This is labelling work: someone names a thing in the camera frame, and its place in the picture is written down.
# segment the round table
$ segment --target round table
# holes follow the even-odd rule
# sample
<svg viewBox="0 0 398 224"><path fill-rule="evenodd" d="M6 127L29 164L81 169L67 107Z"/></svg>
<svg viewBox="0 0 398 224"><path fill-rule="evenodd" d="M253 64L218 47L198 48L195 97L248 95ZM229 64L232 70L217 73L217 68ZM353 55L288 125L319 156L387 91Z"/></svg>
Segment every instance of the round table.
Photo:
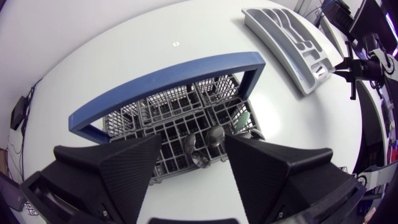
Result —
<svg viewBox="0 0 398 224"><path fill-rule="evenodd" d="M124 22L74 51L36 88L25 138L25 176L49 165L56 145L93 144L68 132L68 116L98 95L171 65L247 51L259 52L266 61L249 97L266 141L301 149L329 147L332 163L351 172L361 144L359 101L349 99L350 85L334 75L303 96L272 52L244 24L241 9L261 6L282 7L264 0L182 2ZM325 36L317 38L331 47ZM339 55L333 57L334 64L341 60ZM150 217L233 217L247 223L229 162L150 186L138 223Z"/></svg>

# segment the metal spoon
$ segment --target metal spoon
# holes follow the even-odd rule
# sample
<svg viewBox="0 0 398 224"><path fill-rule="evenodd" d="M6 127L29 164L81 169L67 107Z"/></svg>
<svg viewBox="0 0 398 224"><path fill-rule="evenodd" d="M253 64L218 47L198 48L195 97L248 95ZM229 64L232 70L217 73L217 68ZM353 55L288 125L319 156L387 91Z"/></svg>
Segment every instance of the metal spoon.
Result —
<svg viewBox="0 0 398 224"><path fill-rule="evenodd" d="M209 147L219 146L225 138L225 132L220 125L210 128L206 135L206 143Z"/></svg>
<svg viewBox="0 0 398 224"><path fill-rule="evenodd" d="M194 151L191 154L191 157L193 163L202 169L206 169L209 166L211 166L210 158L207 155L201 153L200 151Z"/></svg>
<svg viewBox="0 0 398 224"><path fill-rule="evenodd" d="M251 136L252 136L251 138L252 139L255 139L255 140L260 140L260 139L266 140L264 135L256 128L251 128L250 129L250 133L251 133Z"/></svg>
<svg viewBox="0 0 398 224"><path fill-rule="evenodd" d="M251 139L252 135L249 131L245 131L245 132L240 132L237 133L236 136L242 137L242 138L247 138L247 139Z"/></svg>
<svg viewBox="0 0 398 224"><path fill-rule="evenodd" d="M195 136L195 134L189 134L186 138L185 138L185 142L184 142L184 149L185 149L185 153L189 156L190 154L192 154L192 152L195 150L195 143L197 141L197 137Z"/></svg>

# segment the small sticker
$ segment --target small sticker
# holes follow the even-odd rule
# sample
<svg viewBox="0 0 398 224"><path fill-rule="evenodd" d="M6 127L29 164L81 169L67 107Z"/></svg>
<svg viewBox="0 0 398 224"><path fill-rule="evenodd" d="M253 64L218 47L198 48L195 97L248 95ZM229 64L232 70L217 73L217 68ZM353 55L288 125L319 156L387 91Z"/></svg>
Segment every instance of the small sticker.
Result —
<svg viewBox="0 0 398 224"><path fill-rule="evenodd" d="M29 215L39 215L36 209L29 202L25 203L25 206Z"/></svg>

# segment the spoon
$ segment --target spoon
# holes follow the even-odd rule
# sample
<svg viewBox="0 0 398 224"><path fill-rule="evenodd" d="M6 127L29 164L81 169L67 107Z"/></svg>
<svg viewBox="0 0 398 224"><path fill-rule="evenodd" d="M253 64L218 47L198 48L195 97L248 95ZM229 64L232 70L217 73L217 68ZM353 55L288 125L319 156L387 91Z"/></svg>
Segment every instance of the spoon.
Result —
<svg viewBox="0 0 398 224"><path fill-rule="evenodd" d="M242 137L242 138L247 138L247 139L251 139L252 138L251 133L248 132L248 131L237 133L236 136L239 136L239 137Z"/></svg>
<svg viewBox="0 0 398 224"><path fill-rule="evenodd" d="M238 119L238 122L236 123L236 128L235 131L238 133L242 130L242 128L246 125L250 117L249 112L244 112Z"/></svg>
<svg viewBox="0 0 398 224"><path fill-rule="evenodd" d="M195 143L197 141L197 137L195 136L195 134L189 134L186 138L185 138L185 142L184 142L184 149L185 149L185 153L189 156L190 154L192 154L192 152L195 150Z"/></svg>
<svg viewBox="0 0 398 224"><path fill-rule="evenodd" d="M260 139L266 140L264 135L256 128L250 129L250 133L251 133L251 136L252 136L251 138L252 139L255 139L255 140L260 140Z"/></svg>
<svg viewBox="0 0 398 224"><path fill-rule="evenodd" d="M214 126L209 129L206 135L206 143L209 147L219 146L225 138L225 132L220 125Z"/></svg>
<svg viewBox="0 0 398 224"><path fill-rule="evenodd" d="M201 153L200 151L194 151L191 154L191 157L193 163L202 169L206 169L211 165L210 158L207 155Z"/></svg>

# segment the blue handle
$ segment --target blue handle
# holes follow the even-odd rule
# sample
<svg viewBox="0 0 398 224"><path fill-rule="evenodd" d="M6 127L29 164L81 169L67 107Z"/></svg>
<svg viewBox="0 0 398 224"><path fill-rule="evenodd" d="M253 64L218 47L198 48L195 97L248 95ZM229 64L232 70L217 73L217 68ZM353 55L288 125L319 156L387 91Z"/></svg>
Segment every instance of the blue handle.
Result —
<svg viewBox="0 0 398 224"><path fill-rule="evenodd" d="M258 52L241 52L196 59L152 72L113 88L83 105L69 116L69 131L98 144L107 143L108 134L91 125L97 119L156 93L231 73L245 72L238 90L245 100L265 65Z"/></svg>

